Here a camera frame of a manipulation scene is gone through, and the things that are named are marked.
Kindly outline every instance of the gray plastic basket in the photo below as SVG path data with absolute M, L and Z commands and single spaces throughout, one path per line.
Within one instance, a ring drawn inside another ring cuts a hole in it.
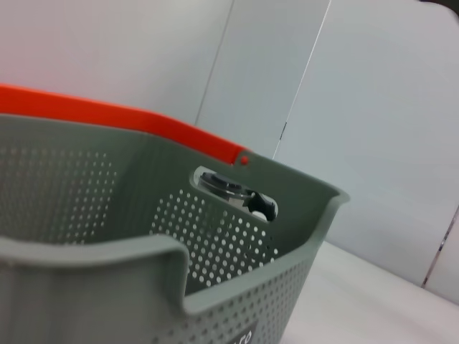
M 140 110 L 0 85 L 0 113 L 1 344 L 279 342 L 346 194 Z

